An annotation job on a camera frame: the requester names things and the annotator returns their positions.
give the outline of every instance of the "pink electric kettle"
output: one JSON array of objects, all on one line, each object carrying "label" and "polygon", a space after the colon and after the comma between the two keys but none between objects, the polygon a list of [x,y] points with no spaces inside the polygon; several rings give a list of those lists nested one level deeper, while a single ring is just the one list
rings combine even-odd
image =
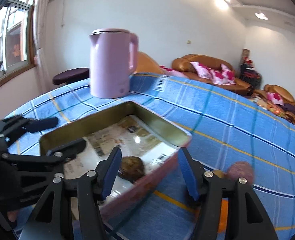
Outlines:
[{"label": "pink electric kettle", "polygon": [[128,30],[99,29],[92,32],[90,40],[91,94],[98,98],[127,95],[129,75],[137,67],[138,37]]}]

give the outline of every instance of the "window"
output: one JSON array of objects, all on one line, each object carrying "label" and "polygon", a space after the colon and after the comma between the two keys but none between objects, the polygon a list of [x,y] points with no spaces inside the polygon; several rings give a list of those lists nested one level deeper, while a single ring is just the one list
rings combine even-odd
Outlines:
[{"label": "window", "polygon": [[32,5],[34,0],[8,0],[0,10],[0,76],[31,65],[33,56]]}]

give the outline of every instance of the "white wall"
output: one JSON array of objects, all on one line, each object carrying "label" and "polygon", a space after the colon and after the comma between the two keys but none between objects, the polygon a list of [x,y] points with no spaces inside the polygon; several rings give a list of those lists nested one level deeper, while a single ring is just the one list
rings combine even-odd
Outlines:
[{"label": "white wall", "polygon": [[0,87],[0,119],[40,95],[36,68],[11,79]]},{"label": "white wall", "polygon": [[247,23],[245,48],[262,75],[261,88],[279,85],[295,98],[295,34],[259,22]]},{"label": "white wall", "polygon": [[214,0],[52,0],[45,45],[50,76],[88,67],[89,34],[111,27],[136,33],[139,49],[167,67],[196,53],[238,68],[245,41],[245,20],[230,8],[220,10]]}]

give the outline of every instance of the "blue plaid tablecloth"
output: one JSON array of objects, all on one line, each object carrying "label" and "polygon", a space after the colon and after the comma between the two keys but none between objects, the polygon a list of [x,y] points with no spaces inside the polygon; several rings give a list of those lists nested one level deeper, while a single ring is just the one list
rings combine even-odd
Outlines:
[{"label": "blue plaid tablecloth", "polygon": [[[123,98],[93,97],[89,80],[83,80],[41,95],[11,115],[56,116],[62,126],[129,100],[188,130],[193,135],[188,149],[208,170],[226,171],[236,161],[251,163],[254,190],[279,239],[295,233],[295,126],[237,94],[190,79],[139,73],[131,77],[130,93]],[[9,148],[10,153],[39,155],[39,139],[49,131],[25,134]],[[139,207],[106,225],[108,231],[118,232],[116,239],[183,240],[189,239],[194,216],[177,169]]]}]

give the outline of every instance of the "stool seat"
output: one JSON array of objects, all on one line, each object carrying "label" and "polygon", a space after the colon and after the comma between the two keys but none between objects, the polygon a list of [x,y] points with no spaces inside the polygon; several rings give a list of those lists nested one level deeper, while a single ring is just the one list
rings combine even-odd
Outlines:
[{"label": "stool seat", "polygon": [[63,83],[71,84],[86,78],[89,78],[90,73],[87,67],[69,69],[53,77],[53,84],[60,85]]}]

